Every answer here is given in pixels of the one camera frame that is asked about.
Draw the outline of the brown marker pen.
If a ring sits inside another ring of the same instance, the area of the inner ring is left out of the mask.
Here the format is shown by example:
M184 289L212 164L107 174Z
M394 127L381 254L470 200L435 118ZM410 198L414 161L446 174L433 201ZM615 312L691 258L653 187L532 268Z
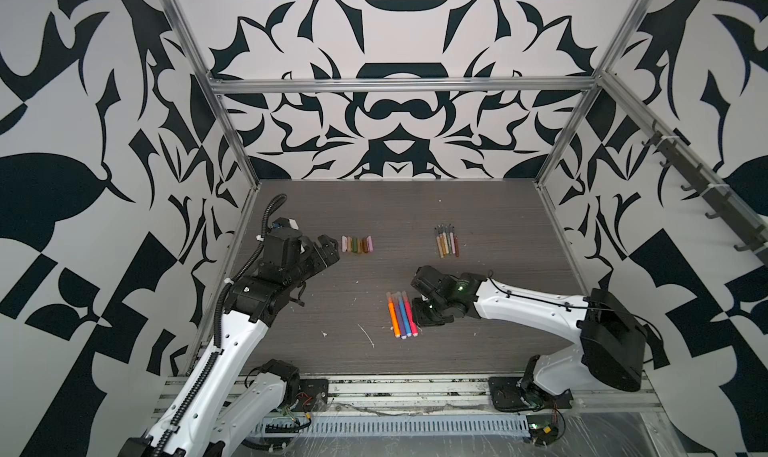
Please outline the brown marker pen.
M450 245L449 245L448 237L445 231L445 227L444 225L439 225L438 228L439 228L439 234L441 238L442 249L444 251L444 255L447 256L450 254Z

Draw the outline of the olive tan marker pen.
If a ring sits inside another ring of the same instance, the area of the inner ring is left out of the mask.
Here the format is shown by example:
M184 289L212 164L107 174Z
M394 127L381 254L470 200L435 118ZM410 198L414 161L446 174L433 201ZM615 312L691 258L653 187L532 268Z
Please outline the olive tan marker pen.
M442 226L442 237L444 241L445 254L452 255L453 254L452 239L450 237L449 227L446 225Z

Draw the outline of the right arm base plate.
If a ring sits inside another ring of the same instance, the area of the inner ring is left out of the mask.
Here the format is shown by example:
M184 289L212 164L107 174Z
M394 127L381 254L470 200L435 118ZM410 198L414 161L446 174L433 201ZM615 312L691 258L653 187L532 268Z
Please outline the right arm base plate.
M552 396L533 383L523 385L521 377L493 376L488 379L493 408L499 412L534 412L571 409L573 396L569 390Z

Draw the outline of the pink red marker pen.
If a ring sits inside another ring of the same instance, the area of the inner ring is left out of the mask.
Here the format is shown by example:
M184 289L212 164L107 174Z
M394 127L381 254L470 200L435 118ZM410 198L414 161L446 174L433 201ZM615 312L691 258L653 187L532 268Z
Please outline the pink red marker pen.
M413 312L412 312L411 304L410 304L410 301L408 299L408 295L407 295L407 293L405 291L402 292L402 303L403 303L403 307L405 309L405 315L406 315L407 324L408 324L408 331L407 331L407 333L411 337L417 337L419 335L418 327L415 324L415 321L414 321L414 318L413 318Z

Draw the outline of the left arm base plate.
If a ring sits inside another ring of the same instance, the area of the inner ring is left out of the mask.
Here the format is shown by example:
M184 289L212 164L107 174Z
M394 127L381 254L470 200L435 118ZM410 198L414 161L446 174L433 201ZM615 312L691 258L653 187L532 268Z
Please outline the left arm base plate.
M329 384L326 378L301 378L291 389L290 410L309 413L324 410L329 397Z

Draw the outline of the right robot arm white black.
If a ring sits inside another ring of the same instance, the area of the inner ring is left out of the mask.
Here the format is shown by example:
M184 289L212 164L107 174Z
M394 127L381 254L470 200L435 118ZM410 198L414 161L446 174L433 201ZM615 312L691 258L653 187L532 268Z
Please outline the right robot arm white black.
M568 347L535 355L516 383L524 409L545 403L584 385L600 383L623 392L641 388L647 332L610 292L587 296L539 292L503 284L491 275L444 274L425 265L412 287L414 321L442 326L458 318L498 320L535 328L568 341Z

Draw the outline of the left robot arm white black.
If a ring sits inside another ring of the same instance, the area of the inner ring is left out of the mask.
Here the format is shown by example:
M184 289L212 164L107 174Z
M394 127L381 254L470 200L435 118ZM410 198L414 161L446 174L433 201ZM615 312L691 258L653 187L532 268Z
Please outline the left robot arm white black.
M312 240L287 222L262 234L255 270L229 283L221 315L202 360L162 417L122 456L230 456L271 411L294 403L298 369L272 359L234 402L226 401L246 361L294 289L339 260L337 240Z

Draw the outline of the blue marker pen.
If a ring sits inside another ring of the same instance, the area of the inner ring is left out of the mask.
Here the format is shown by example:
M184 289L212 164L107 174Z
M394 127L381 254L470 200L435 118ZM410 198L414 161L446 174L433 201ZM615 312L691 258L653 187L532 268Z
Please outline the blue marker pen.
M406 338L409 338L412 336L412 330L411 330L410 322L406 313L406 307L405 307L405 303L404 303L401 292L397 293L397 302L398 302L401 320L403 323L404 334Z

